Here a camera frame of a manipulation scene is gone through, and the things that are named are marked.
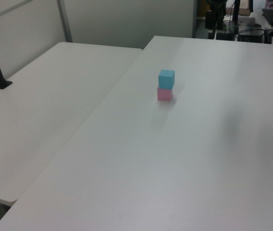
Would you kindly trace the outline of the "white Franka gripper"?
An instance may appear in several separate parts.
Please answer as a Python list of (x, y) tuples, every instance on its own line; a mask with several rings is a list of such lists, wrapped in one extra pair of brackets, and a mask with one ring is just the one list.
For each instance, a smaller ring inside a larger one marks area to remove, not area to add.
[[(208, 28), (208, 39), (215, 38), (214, 25), (215, 25), (214, 12), (212, 10), (209, 10), (206, 12), (206, 16), (205, 16), (205, 28)], [(216, 29), (223, 30), (223, 19), (222, 18), (217, 19)]]

